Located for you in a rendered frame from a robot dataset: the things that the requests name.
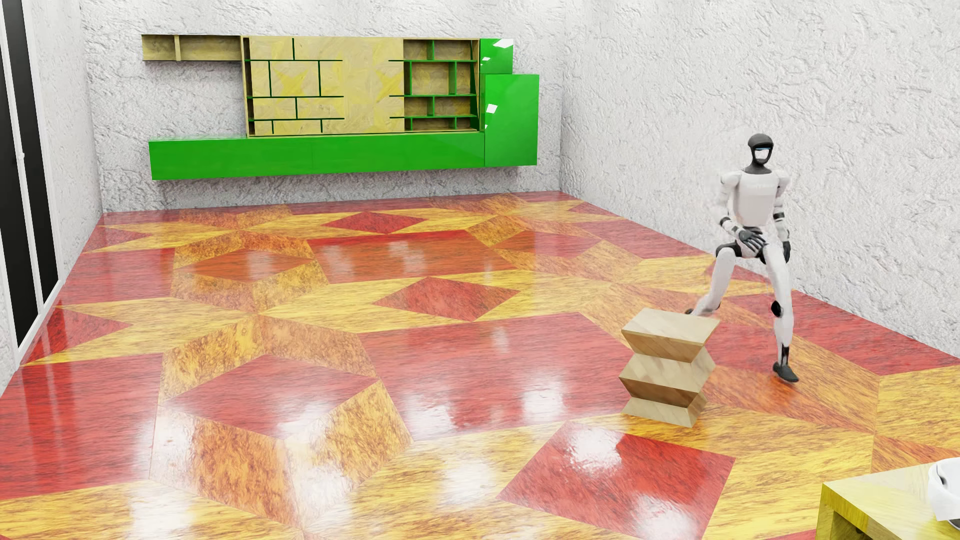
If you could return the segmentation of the zigzag wooden endtable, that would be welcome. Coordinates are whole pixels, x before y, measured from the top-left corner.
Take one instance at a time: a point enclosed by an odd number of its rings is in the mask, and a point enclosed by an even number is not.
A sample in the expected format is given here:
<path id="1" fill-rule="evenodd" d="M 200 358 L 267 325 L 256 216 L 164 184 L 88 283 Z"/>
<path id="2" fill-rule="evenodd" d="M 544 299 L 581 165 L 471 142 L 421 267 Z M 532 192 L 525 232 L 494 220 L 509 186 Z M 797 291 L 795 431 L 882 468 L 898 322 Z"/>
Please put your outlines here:
<path id="1" fill-rule="evenodd" d="M 621 329 L 633 355 L 619 374 L 630 394 L 622 413 L 694 427 L 708 400 L 703 386 L 715 368 L 705 343 L 719 325 L 711 317 L 644 308 Z"/>

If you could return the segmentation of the white left robot leg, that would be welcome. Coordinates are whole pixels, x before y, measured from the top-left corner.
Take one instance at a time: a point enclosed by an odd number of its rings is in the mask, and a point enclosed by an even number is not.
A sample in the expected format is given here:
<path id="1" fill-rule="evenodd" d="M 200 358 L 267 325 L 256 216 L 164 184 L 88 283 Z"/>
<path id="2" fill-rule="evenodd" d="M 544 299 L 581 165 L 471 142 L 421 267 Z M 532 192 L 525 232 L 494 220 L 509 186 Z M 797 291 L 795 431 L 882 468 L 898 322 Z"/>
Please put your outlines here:
<path id="1" fill-rule="evenodd" d="M 773 369 L 781 379 L 787 383 L 795 384 L 799 381 L 799 378 L 788 363 L 789 348 L 794 330 L 789 270 L 782 249 L 772 243 L 764 246 L 763 259 L 774 289 L 774 302 L 771 305 L 771 312 L 774 313 L 777 360 L 774 362 Z"/>

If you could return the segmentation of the white robot leg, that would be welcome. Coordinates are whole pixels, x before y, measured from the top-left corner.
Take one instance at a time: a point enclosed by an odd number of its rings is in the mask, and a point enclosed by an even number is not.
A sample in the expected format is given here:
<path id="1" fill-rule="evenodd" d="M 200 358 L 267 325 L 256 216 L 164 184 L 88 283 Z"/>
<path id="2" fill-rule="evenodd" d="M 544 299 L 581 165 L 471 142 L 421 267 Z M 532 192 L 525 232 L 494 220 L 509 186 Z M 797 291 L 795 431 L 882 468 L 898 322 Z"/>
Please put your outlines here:
<path id="1" fill-rule="evenodd" d="M 782 249 L 772 243 L 764 246 L 763 259 L 774 289 L 774 302 L 771 305 L 771 312 L 774 313 L 777 360 L 774 362 L 773 369 L 781 379 L 787 383 L 795 384 L 799 381 L 799 378 L 788 363 L 789 348 L 794 330 L 789 270 Z"/>
<path id="2" fill-rule="evenodd" d="M 698 300 L 694 307 L 688 308 L 684 314 L 709 316 L 718 310 L 729 286 L 731 277 L 733 276 L 736 259 L 740 255 L 740 247 L 735 242 L 722 244 L 717 247 L 709 291 Z"/>

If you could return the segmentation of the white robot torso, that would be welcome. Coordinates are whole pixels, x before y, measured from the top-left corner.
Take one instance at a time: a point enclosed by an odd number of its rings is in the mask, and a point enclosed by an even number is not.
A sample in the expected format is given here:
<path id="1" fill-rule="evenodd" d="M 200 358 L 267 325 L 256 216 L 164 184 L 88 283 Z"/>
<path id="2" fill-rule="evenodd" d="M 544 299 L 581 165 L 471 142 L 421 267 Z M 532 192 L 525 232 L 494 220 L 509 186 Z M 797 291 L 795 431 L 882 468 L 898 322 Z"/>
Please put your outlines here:
<path id="1" fill-rule="evenodd" d="M 737 189 L 729 200 L 730 217 L 737 221 L 739 228 L 754 229 L 762 233 L 762 227 L 766 225 L 767 221 L 773 220 L 773 206 L 779 179 L 774 170 L 771 170 L 772 172 L 769 174 L 761 175 L 748 174 L 743 170 L 738 171 L 742 172 L 742 176 Z M 740 247 L 740 258 L 763 259 L 763 251 L 753 253 L 746 250 L 738 242 L 737 236 L 732 236 L 732 238 L 732 242 Z"/>

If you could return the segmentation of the white right robot leg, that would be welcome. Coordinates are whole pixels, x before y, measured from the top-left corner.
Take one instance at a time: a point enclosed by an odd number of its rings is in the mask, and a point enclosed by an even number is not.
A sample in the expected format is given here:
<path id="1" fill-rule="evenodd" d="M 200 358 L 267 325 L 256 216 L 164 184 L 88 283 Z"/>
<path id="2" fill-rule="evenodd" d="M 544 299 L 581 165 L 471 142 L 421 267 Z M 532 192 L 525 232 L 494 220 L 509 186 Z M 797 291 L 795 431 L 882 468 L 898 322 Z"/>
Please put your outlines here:
<path id="1" fill-rule="evenodd" d="M 740 255 L 740 247 L 735 242 L 722 244 L 717 247 L 709 291 L 698 300 L 694 307 L 688 308 L 684 314 L 709 316 L 718 310 L 729 286 L 731 277 L 733 276 L 736 259 Z"/>

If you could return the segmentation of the black robot head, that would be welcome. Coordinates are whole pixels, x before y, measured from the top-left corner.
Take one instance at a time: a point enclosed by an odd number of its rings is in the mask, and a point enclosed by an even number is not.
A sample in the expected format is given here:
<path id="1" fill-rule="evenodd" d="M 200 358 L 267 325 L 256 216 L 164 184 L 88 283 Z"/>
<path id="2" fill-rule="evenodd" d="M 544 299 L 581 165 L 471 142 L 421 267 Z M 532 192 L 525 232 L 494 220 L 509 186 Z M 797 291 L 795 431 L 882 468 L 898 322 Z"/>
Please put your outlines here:
<path id="1" fill-rule="evenodd" d="M 769 162 L 774 148 L 772 138 L 765 133 L 756 133 L 748 140 L 748 146 L 751 162 L 743 171 L 751 175 L 771 173 L 772 171 L 766 167 L 766 164 Z"/>

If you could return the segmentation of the yellow wooden table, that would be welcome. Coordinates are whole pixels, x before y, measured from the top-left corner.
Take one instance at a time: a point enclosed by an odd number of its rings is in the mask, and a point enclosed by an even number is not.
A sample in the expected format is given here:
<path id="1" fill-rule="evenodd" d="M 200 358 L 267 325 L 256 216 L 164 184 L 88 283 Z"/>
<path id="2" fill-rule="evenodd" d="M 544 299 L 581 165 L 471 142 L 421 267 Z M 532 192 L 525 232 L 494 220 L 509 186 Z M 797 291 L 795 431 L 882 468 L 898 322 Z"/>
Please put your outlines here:
<path id="1" fill-rule="evenodd" d="M 930 507 L 931 464 L 823 483 L 815 540 L 960 540 Z"/>

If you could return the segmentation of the white rounded object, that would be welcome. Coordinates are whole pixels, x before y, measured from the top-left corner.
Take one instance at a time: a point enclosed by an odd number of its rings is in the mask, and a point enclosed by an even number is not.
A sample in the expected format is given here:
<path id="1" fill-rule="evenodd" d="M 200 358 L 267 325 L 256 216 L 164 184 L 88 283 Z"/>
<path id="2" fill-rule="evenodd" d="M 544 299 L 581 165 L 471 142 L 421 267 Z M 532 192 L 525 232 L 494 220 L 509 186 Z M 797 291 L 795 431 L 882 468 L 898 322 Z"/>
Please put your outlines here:
<path id="1" fill-rule="evenodd" d="M 931 464 L 926 493 L 936 520 L 960 531 L 960 457 Z"/>

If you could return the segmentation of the black glass sliding door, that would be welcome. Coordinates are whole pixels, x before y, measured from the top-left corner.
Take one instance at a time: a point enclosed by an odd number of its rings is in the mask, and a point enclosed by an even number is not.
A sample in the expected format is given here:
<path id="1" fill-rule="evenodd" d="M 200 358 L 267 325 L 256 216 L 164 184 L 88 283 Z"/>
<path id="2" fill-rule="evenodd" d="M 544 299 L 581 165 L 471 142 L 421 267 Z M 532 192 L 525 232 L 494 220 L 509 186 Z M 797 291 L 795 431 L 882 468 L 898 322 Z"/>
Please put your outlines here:
<path id="1" fill-rule="evenodd" d="M 19 347 L 59 283 L 23 2 L 0 0 L 0 238 Z"/>

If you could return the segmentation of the green and wood wall cabinet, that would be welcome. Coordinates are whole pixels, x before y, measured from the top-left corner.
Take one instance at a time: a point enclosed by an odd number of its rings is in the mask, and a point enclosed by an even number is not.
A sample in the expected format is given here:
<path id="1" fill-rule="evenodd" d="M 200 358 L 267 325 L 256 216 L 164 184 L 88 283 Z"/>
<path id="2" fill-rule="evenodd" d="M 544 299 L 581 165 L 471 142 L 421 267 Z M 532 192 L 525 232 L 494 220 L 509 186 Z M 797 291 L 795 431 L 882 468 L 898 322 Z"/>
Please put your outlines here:
<path id="1" fill-rule="evenodd" d="M 238 61 L 246 135 L 152 140 L 156 181 L 538 162 L 540 77 L 509 38 L 143 34 L 144 61 Z"/>

